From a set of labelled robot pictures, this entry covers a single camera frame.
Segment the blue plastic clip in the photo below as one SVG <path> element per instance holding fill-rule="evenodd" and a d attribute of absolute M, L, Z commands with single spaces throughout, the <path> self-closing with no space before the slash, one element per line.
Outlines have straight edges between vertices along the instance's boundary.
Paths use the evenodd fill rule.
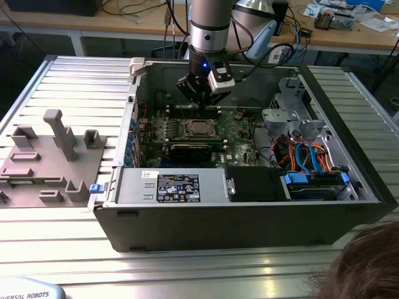
<path fill-rule="evenodd" d="M 341 178 L 342 178 L 342 180 L 344 181 L 345 185 L 349 184 L 349 177 L 348 177 L 348 174 L 342 173 L 342 174 L 341 174 Z"/>
<path fill-rule="evenodd" d="M 287 185 L 290 184 L 308 184 L 309 180 L 305 173 L 287 173 L 284 176 Z"/>
<path fill-rule="evenodd" d="M 90 194 L 101 194 L 104 193 L 104 185 L 91 184 L 89 189 Z"/>

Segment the table leg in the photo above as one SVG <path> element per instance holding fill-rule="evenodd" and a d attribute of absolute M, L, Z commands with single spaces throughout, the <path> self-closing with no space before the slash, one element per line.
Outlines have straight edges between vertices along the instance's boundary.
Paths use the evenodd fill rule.
<path fill-rule="evenodd" d="M 72 31 L 69 34 L 70 40 L 72 41 L 72 45 L 74 46 L 75 55 L 76 56 L 86 56 L 84 45 L 82 42 L 82 36 L 79 31 Z"/>
<path fill-rule="evenodd" d="M 9 47 L 14 47 L 15 42 L 12 38 L 12 34 L 10 32 L 0 32 L 0 37 L 3 39 Z"/>

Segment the paper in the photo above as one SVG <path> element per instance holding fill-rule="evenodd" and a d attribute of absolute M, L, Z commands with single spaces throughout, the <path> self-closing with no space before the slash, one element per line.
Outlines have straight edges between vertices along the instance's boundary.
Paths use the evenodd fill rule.
<path fill-rule="evenodd" d="M 316 18 L 321 7 L 321 5 L 317 4 L 308 4 L 304 11 L 304 16 Z"/>
<path fill-rule="evenodd" d="M 384 32 L 389 29 L 391 29 L 391 24 L 389 22 L 381 21 L 376 18 L 373 18 L 371 20 L 363 21 L 360 22 L 361 25 L 364 25 L 368 28 L 371 28 L 373 30 L 376 30 L 378 32 Z"/>

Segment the black cable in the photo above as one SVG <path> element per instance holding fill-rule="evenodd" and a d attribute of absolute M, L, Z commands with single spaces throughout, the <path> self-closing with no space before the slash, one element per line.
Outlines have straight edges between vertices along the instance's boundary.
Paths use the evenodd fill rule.
<path fill-rule="evenodd" d="M 382 82 L 385 80 L 385 77 L 386 77 L 385 74 L 388 75 L 388 73 L 384 72 L 384 68 L 387 66 L 387 63 L 389 62 L 389 60 L 391 59 L 393 53 L 395 52 L 396 48 L 398 47 L 398 44 L 399 44 L 399 38 L 398 38 L 395 46 L 393 47 L 391 53 L 389 54 L 388 59 L 385 61 L 384 65 L 380 69 L 377 77 L 375 78 L 375 80 L 373 82 L 372 90 L 371 90 L 372 94 L 374 94 L 377 91 L 377 89 L 380 87 Z"/>
<path fill-rule="evenodd" d="M 181 50 L 183 50 L 183 44 L 185 43 L 187 39 L 187 36 L 185 36 L 185 38 L 182 40 L 180 47 L 179 47 L 179 51 L 177 52 L 177 59 L 180 59 L 180 55 L 181 55 Z"/>
<path fill-rule="evenodd" d="M 6 17 L 12 22 L 12 24 L 14 24 L 15 27 L 17 27 L 19 29 L 19 31 L 21 31 L 27 39 L 30 40 L 30 42 L 44 55 L 46 56 L 46 53 L 26 34 L 25 31 L 23 31 L 21 29 L 21 27 L 18 26 L 17 23 L 14 22 L 13 19 L 11 19 L 11 17 L 7 14 L 7 12 L 4 10 L 4 8 L 2 8 L 2 6 L 0 5 L 0 9 L 3 11 L 3 13 L 6 15 Z"/>
<path fill-rule="evenodd" d="M 168 34 L 168 26 L 165 26 L 165 34 L 163 35 L 163 58 L 166 58 L 166 35 Z"/>
<path fill-rule="evenodd" d="M 233 28 L 234 28 L 234 33 L 236 34 L 236 38 L 237 38 L 237 36 L 238 36 L 237 27 L 236 27 L 236 25 L 237 25 L 237 26 L 240 27 L 243 31 L 245 31 L 245 33 L 249 36 L 249 38 L 251 39 L 251 43 L 250 43 L 250 45 L 249 45 L 248 47 L 242 48 L 242 47 L 241 47 L 241 43 L 239 42 L 239 39 L 237 39 L 237 44 L 238 44 L 239 50 L 229 52 L 228 55 L 234 55 L 234 54 L 244 53 L 244 52 L 248 51 L 248 50 L 254 45 L 254 36 L 251 34 L 251 32 L 250 32 L 248 29 L 246 29 L 246 28 L 245 28 L 243 25 L 241 25 L 237 20 L 235 20 L 235 18 L 234 18 L 233 16 L 231 16 L 231 20 L 232 20 L 232 22 L 233 22 Z"/>
<path fill-rule="evenodd" d="M 171 14 L 175 13 L 175 0 L 172 0 L 172 11 Z M 172 36 L 173 36 L 173 59 L 175 59 L 175 44 L 176 44 L 176 36 L 175 36 L 175 28 L 173 27 L 173 32 L 172 32 Z"/>
<path fill-rule="evenodd" d="M 105 2 L 102 4 L 102 6 L 101 6 L 101 10 L 102 10 L 103 12 L 106 12 L 107 14 L 111 14 L 111 15 L 113 15 L 113 16 L 129 16 L 129 15 L 131 15 L 131 14 L 139 14 L 139 13 L 141 13 L 141 12 L 149 11 L 150 9 L 157 8 L 157 7 L 161 7 L 161 6 L 164 6 L 164 5 L 166 4 L 166 3 L 162 3 L 162 4 L 159 4 L 159 5 L 151 6 L 151 7 L 148 7 L 148 8 L 146 8 L 146 9 L 142 9 L 141 11 L 134 11 L 134 12 L 126 13 L 126 14 L 116 14 L 116 13 L 114 13 L 114 12 L 107 11 L 107 10 L 104 8 L 105 5 L 106 5 L 107 3 L 109 3 L 110 1 L 111 1 L 111 0 L 105 1 Z"/>
<path fill-rule="evenodd" d="M 290 55 L 289 55 L 285 60 L 282 60 L 282 61 L 279 62 L 278 64 L 273 64 L 273 65 L 262 65 L 262 66 L 261 66 L 263 60 L 264 60 L 274 49 L 276 49 L 276 48 L 278 48 L 278 47 L 284 47 L 284 46 L 288 47 L 288 48 L 290 49 L 290 51 L 291 51 Z M 282 65 L 282 64 L 284 64 L 284 63 L 286 63 L 286 62 L 287 62 L 289 59 L 291 59 L 291 57 L 294 55 L 294 52 L 295 52 L 295 50 L 294 50 L 293 46 L 291 46 L 291 45 L 288 44 L 287 42 L 282 42 L 282 43 L 280 43 L 280 44 L 274 45 L 274 46 L 271 47 L 265 54 L 263 54 L 263 56 L 258 60 L 258 62 L 256 62 L 256 63 L 251 62 L 251 63 L 254 65 L 254 67 L 253 67 L 247 74 L 245 74 L 241 79 L 237 79 L 236 82 L 241 82 L 241 81 L 243 81 L 245 78 L 248 78 L 250 75 L 252 75 L 253 72 L 255 72 L 255 70 L 256 70 L 258 67 L 262 67 L 263 69 L 273 69 L 274 67 L 278 67 L 278 66 L 280 66 L 280 65 Z"/>
<path fill-rule="evenodd" d="M 148 0 L 144 0 L 143 2 L 140 2 L 140 3 L 137 3 L 137 4 L 128 4 L 128 5 L 125 5 L 125 6 L 121 7 L 120 10 L 122 11 L 125 8 L 132 7 L 132 6 L 139 6 L 139 5 L 142 5 L 142 4 L 146 3 L 147 1 Z"/>
<path fill-rule="evenodd" d="M 188 34 L 188 32 L 186 32 L 183 28 L 181 28 L 179 22 L 176 20 L 175 13 L 172 11 L 172 7 L 171 7 L 171 4 L 170 4 L 170 0 L 165 0 L 165 1 L 166 1 L 166 2 L 165 2 L 166 5 L 169 7 L 169 10 L 170 10 L 170 12 L 171 12 L 172 19 L 173 19 L 173 21 L 175 22 L 177 28 L 179 28 L 179 30 L 181 31 L 181 33 L 183 33 L 183 34 L 186 36 L 186 35 Z"/>
<path fill-rule="evenodd" d="M 235 22 L 233 22 L 233 29 L 234 29 L 234 34 L 236 35 L 237 45 L 238 45 L 238 47 L 241 49 L 241 42 L 240 42 L 240 40 L 239 40 L 239 36 L 238 36 L 237 27 L 236 27 L 236 23 L 235 23 Z M 248 74 L 247 76 L 243 77 L 243 79 L 246 78 L 246 77 L 248 77 L 249 75 L 251 75 L 251 74 L 256 70 L 256 68 L 258 68 L 258 67 L 260 67 L 260 68 L 262 68 L 262 69 L 272 69 L 273 67 L 277 67 L 277 66 L 279 66 L 279 65 L 282 65 L 282 64 L 286 63 L 286 62 L 294 55 L 294 48 L 293 48 L 292 45 L 289 45 L 290 51 L 287 51 L 287 54 L 288 54 L 289 52 L 290 52 L 291 54 L 290 54 L 290 56 L 289 56 L 286 60 L 282 59 L 281 62 L 280 62 L 279 64 L 272 65 L 272 66 L 260 65 L 260 64 L 262 63 L 262 61 L 271 53 L 271 51 L 273 51 L 273 50 L 274 50 L 275 48 L 277 48 L 277 47 L 280 47 L 281 45 L 282 45 L 282 44 L 277 44 L 277 45 L 275 45 L 274 47 L 272 47 L 271 49 L 269 49 L 269 50 L 261 57 L 261 59 L 259 60 L 259 64 L 258 64 L 258 65 L 256 65 L 253 61 L 251 61 L 244 53 L 241 53 L 241 55 L 245 58 L 245 60 L 246 60 L 249 64 L 255 65 L 255 67 L 251 70 L 251 73 Z"/>
<path fill-rule="evenodd" d="M 243 102 L 245 102 L 246 100 L 250 100 L 250 101 L 253 101 L 253 102 L 257 103 L 257 104 L 259 105 L 260 108 L 263 107 L 263 105 L 262 105 L 256 98 L 243 98 L 241 101 L 238 102 L 237 108 L 239 108 L 239 107 L 241 106 L 241 104 L 242 104 Z"/>
<path fill-rule="evenodd" d="M 386 70 L 382 70 L 380 72 L 380 76 L 378 77 L 378 80 L 375 81 L 375 85 L 372 88 L 372 94 L 374 94 L 378 90 L 380 85 L 385 81 L 390 72 L 397 66 L 398 63 L 399 63 L 399 54 L 395 56 L 395 58 L 392 60 L 391 65 L 389 65 Z"/>
<path fill-rule="evenodd" d="M 186 31 L 188 32 L 188 0 L 186 0 Z"/>
<path fill-rule="evenodd" d="M 262 112 L 260 112 L 260 114 L 257 116 L 255 122 L 254 122 L 254 127 L 252 128 L 252 143 L 254 145 L 255 151 L 257 151 L 257 153 L 260 155 L 260 157 L 262 157 L 263 159 L 265 159 L 267 162 L 270 163 L 271 166 L 276 167 L 276 168 L 281 168 L 278 164 L 276 164 L 276 162 L 270 160 L 268 157 L 266 157 L 264 154 L 260 153 L 259 151 L 263 148 L 267 148 L 267 146 L 263 146 L 261 148 L 257 148 L 256 143 L 255 143 L 255 130 L 256 130 L 256 125 L 259 121 L 259 119 L 262 116 Z"/>

